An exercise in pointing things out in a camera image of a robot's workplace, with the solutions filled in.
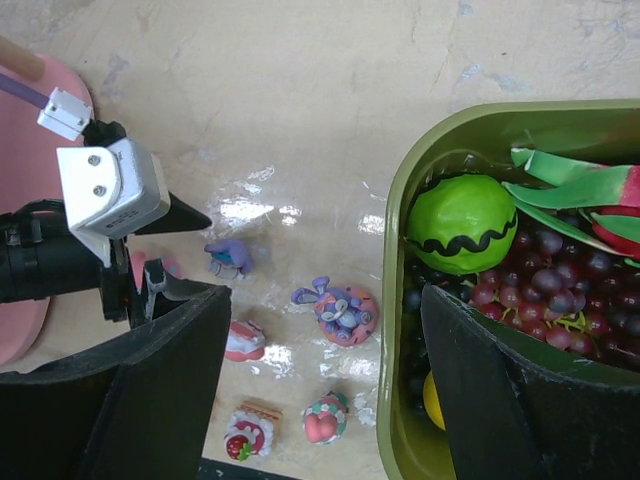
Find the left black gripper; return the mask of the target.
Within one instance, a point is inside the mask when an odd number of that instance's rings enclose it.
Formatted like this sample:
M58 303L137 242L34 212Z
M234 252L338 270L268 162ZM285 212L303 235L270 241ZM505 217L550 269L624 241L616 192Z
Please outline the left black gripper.
M1 217L1 301L96 289L105 319L137 328L212 288L160 259L135 281L129 236L199 231L211 220L169 192L159 160L121 124L92 120L82 136L56 153L61 198Z

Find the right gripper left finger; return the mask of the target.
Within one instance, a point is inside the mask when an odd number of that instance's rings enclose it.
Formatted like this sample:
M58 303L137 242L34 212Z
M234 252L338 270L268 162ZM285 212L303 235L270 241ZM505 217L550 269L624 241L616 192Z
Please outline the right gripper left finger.
M193 479L223 363L231 291L29 373L1 376L4 479Z

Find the purple bunny figure toy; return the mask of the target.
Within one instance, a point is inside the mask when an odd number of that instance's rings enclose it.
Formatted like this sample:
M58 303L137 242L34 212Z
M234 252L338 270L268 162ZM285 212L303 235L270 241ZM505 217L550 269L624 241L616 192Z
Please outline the purple bunny figure toy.
M210 255L208 270L218 278L241 279L254 270L253 257L241 240L223 239L208 243L204 251Z

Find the purple bunny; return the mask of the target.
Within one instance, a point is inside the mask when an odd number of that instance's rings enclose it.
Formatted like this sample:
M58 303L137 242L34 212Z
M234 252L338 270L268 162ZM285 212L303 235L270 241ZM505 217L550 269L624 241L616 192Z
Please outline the purple bunny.
M330 342L351 347L371 337L379 309L369 290L353 284L333 285L328 276L316 277L311 285L296 289L291 302L313 307L317 324Z

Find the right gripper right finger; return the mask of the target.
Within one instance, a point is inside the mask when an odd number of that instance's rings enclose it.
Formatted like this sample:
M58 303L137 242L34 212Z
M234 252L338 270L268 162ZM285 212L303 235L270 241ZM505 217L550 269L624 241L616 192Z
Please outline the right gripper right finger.
M636 479L639 376L422 291L426 348L459 479Z

